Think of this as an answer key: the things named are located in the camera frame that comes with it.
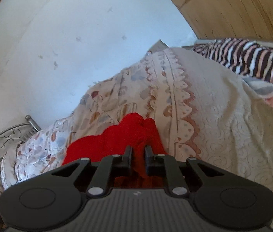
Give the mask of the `patterned circle print quilt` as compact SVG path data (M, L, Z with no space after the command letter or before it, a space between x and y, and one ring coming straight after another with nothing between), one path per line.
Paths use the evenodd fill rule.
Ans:
M272 95L272 84L193 51L152 51L92 86L70 116L9 148L2 185L59 167L72 142L138 113L155 121L165 151L178 161L195 157L273 191L273 108L265 100Z

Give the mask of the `striped bed sheet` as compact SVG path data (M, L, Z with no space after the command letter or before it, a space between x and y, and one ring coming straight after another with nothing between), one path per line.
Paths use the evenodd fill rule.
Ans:
M248 39L223 38L194 46L193 51L238 75L273 84L273 49Z

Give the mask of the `plywood wardrobe panel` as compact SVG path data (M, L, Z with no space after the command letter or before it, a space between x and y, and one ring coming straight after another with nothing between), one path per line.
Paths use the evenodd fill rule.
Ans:
M273 0L171 0L199 39L273 41Z

